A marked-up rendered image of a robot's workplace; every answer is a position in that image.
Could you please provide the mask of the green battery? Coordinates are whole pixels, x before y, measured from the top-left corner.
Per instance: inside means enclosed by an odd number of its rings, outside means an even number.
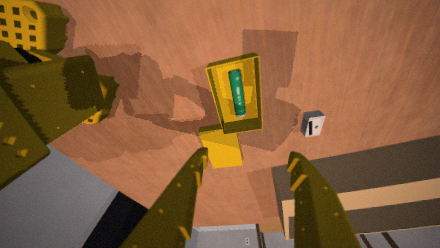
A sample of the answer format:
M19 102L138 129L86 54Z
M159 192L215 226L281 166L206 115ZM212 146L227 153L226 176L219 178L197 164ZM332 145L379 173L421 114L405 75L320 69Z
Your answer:
M244 93L242 86L242 78L240 69L234 69L228 72L231 93L236 117L242 118L246 116Z

